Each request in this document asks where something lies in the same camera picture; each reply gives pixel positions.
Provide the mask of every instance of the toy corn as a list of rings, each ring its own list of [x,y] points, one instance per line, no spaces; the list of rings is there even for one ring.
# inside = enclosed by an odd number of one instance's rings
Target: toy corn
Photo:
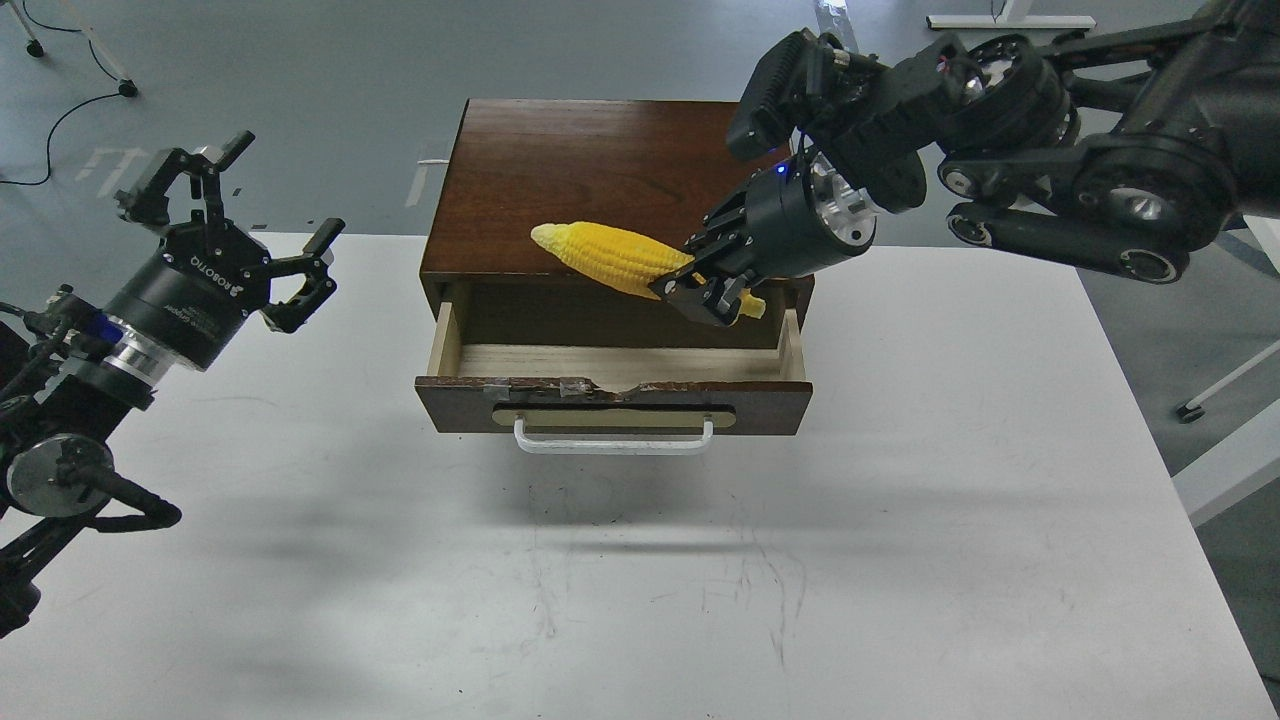
[[[593,281],[649,300],[658,300],[649,283],[694,259],[652,237],[596,223],[547,223],[529,234],[543,250]],[[744,290],[741,300],[744,315],[764,315],[764,301],[750,291]]]

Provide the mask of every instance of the black robotic arm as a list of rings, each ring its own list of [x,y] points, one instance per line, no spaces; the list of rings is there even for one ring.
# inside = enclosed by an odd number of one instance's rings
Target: black robotic arm
[[[1142,60],[1117,81],[1084,68]],[[744,160],[801,142],[748,178],[686,242],[694,260],[650,290],[690,319],[730,324],[739,293],[865,252],[877,217],[924,200],[918,150],[966,202],[961,241],[1149,283],[1239,211],[1280,215],[1280,4],[1217,0],[1194,18],[1046,47],[943,35],[890,68],[829,35],[767,53],[726,138]],[[1078,140],[1079,108],[1120,113]],[[1038,210],[1028,208],[1036,205]]]
[[[0,304],[37,338],[28,346],[0,324],[0,515],[12,507],[44,518],[0,548],[0,637],[27,624],[40,600],[32,580],[81,530],[151,530],[182,518],[118,474],[106,446],[131,410],[151,405],[168,369],[207,369],[253,311],[292,333],[337,288],[328,269],[340,219],[325,220],[301,255],[273,259],[223,214],[219,176],[252,141],[242,132],[212,158],[172,149],[116,193],[123,218],[160,245],[104,307],[70,286],[41,311]],[[166,193],[180,176],[204,209],[172,224]],[[271,281],[298,274],[302,288],[270,302]],[[137,514],[100,516],[111,500]]]

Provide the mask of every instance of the table surface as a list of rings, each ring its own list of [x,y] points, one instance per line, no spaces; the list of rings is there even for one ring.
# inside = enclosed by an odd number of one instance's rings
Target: table surface
[[[334,251],[113,436],[186,518],[49,568],[0,715],[1275,716],[1070,269],[876,249],[797,437],[623,459],[436,434],[421,241]]]

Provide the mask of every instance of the drawer handle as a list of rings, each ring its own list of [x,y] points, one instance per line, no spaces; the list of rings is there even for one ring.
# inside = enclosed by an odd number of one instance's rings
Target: drawer handle
[[[525,434],[525,416],[516,415],[513,432],[520,450],[535,455],[698,455],[710,446],[716,423],[703,418],[699,439],[534,439]]]

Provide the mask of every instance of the wooden box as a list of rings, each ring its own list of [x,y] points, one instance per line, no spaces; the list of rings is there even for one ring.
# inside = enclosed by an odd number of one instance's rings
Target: wooden box
[[[758,167],[724,149],[736,105],[471,100],[463,111],[422,288],[436,316],[417,393],[440,432],[795,434],[813,386],[800,327],[812,278],[771,281],[760,320],[732,328],[614,292],[530,240],[591,220],[680,246]]]

